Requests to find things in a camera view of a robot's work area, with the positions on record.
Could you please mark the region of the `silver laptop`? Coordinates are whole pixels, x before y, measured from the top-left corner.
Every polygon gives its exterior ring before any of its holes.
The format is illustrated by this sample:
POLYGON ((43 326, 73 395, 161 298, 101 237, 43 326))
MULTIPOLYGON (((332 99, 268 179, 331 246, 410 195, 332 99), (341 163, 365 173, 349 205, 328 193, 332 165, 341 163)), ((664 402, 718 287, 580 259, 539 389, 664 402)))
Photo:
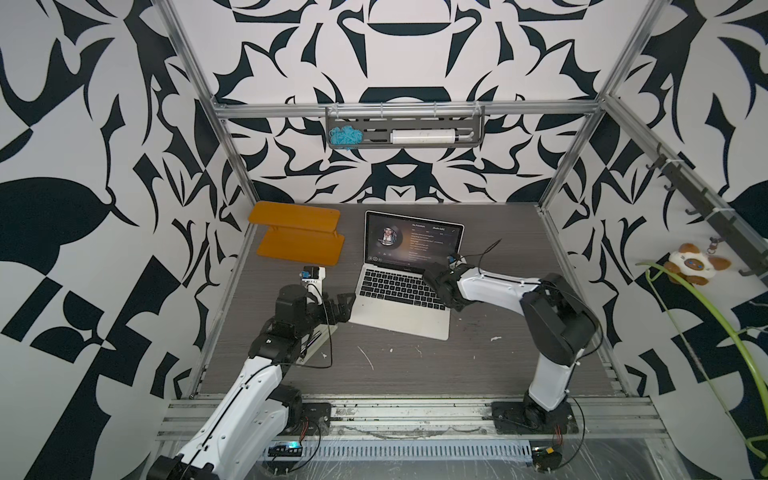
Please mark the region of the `silver laptop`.
POLYGON ((368 210, 350 322, 446 341, 450 309, 423 274, 434 263, 446 267, 463 234, 460 223, 368 210))

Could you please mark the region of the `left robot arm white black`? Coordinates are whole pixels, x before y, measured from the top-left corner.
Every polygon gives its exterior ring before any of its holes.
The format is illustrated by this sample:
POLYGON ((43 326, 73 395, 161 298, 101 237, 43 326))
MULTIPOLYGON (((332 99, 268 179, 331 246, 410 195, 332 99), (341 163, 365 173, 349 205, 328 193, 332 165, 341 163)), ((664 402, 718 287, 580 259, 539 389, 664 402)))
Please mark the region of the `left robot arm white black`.
POLYGON ((353 293, 332 299, 315 284, 280 289, 275 313, 252 342, 233 385, 214 412, 173 457, 159 456, 148 479, 243 479, 280 434, 308 421, 299 390, 283 377, 316 327, 350 319, 353 293))

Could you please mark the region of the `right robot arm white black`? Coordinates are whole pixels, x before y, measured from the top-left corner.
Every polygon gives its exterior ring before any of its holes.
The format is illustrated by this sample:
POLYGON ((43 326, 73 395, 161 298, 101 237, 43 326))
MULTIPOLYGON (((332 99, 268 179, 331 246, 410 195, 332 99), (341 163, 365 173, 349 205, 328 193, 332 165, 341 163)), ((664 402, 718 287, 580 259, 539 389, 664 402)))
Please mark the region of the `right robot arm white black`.
POLYGON ((541 412, 560 406, 577 361, 598 332, 598 321, 563 276, 521 278, 458 261, 431 264, 424 279, 453 310, 484 303, 523 316, 539 352, 526 400, 541 412))

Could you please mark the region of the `white black stapler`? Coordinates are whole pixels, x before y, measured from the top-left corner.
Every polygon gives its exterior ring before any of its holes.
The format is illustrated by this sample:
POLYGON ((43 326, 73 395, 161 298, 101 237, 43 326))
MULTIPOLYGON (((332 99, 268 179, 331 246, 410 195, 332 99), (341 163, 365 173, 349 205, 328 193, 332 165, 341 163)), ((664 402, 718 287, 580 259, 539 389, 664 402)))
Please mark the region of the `white black stapler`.
POLYGON ((320 325, 302 340, 297 365, 326 366, 331 363, 330 343, 336 332, 336 325, 320 325))

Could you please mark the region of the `left controller board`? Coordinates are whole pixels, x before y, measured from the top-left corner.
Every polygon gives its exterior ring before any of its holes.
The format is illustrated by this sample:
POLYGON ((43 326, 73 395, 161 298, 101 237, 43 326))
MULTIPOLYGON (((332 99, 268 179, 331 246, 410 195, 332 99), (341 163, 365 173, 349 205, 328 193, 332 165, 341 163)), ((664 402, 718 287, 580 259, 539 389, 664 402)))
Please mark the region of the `left controller board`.
POLYGON ((304 448, 299 441, 278 442, 267 449, 269 458, 301 458, 304 448))

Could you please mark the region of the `controller board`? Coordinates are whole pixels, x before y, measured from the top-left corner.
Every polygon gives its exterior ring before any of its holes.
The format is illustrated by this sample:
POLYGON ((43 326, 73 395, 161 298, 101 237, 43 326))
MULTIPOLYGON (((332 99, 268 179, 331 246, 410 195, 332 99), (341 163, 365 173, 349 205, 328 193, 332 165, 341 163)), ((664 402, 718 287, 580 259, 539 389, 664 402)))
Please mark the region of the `controller board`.
POLYGON ((269 458, 301 458, 304 448, 299 441, 278 442, 267 449, 269 458))
POLYGON ((532 450, 532 466, 540 472, 557 470, 562 459, 562 453, 554 447, 535 447, 532 450))

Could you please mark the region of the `white roll in rack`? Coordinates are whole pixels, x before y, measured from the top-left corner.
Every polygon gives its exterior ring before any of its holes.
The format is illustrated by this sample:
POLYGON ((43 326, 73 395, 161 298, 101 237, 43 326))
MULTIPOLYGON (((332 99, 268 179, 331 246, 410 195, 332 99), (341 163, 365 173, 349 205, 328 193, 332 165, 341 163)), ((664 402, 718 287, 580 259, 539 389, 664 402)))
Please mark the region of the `white roll in rack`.
POLYGON ((390 142, 393 145, 453 144, 456 139, 454 129, 393 130, 390 134, 390 142))

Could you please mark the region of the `teal cloth ball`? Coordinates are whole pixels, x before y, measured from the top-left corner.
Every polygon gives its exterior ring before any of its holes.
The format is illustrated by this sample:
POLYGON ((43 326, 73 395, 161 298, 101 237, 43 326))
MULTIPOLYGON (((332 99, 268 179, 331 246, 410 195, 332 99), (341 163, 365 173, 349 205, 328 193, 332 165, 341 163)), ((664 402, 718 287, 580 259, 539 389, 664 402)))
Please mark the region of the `teal cloth ball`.
POLYGON ((330 144, 340 148, 350 149, 361 144, 363 139, 363 132, 350 125, 333 127, 329 132, 330 144))

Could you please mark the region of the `right controller board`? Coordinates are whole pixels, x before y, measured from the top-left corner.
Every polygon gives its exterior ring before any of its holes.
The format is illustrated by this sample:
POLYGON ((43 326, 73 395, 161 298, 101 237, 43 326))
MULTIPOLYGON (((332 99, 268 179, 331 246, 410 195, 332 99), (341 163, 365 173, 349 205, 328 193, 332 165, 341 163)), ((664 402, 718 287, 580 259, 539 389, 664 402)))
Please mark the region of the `right controller board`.
POLYGON ((532 466, 540 472, 557 470, 562 459, 562 453, 554 447, 535 447, 532 450, 532 466))

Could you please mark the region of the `brown white plush toy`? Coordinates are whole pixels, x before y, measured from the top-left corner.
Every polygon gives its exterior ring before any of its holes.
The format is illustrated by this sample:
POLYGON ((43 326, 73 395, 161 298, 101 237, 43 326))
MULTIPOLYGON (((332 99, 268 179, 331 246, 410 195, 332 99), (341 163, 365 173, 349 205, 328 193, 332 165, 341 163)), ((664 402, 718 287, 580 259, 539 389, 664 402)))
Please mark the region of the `brown white plush toy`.
POLYGON ((718 272, 730 268, 732 262, 726 258, 710 255, 691 243, 682 244, 670 253, 663 264, 669 272, 692 285, 707 285, 718 272))

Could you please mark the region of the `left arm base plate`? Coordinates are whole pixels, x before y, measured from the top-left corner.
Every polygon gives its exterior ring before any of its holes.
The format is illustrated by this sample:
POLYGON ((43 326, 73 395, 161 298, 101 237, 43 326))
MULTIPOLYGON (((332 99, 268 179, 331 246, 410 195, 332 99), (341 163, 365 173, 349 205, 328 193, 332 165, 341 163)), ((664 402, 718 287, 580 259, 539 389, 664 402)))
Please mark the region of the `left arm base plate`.
POLYGON ((284 432, 289 435, 326 434, 330 428, 332 405, 328 402, 310 402, 291 406, 284 432))

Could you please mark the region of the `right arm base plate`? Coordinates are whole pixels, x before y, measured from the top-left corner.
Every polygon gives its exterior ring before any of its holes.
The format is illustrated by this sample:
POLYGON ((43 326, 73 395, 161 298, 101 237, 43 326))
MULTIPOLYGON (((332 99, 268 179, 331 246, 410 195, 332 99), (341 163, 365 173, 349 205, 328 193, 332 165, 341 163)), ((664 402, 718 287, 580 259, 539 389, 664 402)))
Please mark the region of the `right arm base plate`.
POLYGON ((564 400, 552 411, 535 402, 496 401, 491 403, 491 420, 498 434, 554 435, 578 433, 572 407, 564 400))

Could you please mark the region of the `grey wall rack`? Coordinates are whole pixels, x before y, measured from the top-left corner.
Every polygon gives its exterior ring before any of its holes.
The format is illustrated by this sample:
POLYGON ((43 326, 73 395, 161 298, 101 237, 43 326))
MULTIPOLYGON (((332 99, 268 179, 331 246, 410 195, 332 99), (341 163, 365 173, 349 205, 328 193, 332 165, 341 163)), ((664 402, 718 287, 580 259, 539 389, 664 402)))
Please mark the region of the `grey wall rack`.
POLYGON ((325 109, 325 127, 328 144, 334 149, 346 149, 330 144, 329 132, 333 127, 350 125, 361 130, 363 142, 350 149, 392 148, 450 148, 475 147, 485 135, 485 108, 478 105, 449 106, 447 104, 378 104, 360 108, 332 106, 325 109), (393 145, 393 130, 454 129, 457 134, 453 144, 393 145))

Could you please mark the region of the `grey hook rail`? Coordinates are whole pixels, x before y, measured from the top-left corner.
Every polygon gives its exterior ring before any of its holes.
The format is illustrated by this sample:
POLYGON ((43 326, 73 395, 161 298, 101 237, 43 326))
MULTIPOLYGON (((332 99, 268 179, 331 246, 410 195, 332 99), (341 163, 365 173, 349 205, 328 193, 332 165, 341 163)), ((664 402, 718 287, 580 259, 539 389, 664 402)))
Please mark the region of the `grey hook rail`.
POLYGON ((669 184, 664 189, 670 195, 678 192, 685 199, 688 216, 706 222, 717 234, 717 239, 730 246, 745 266, 738 271, 742 277, 756 277, 767 285, 765 237, 704 182, 684 159, 671 155, 662 142, 656 144, 655 159, 647 169, 657 170, 666 178, 669 184))

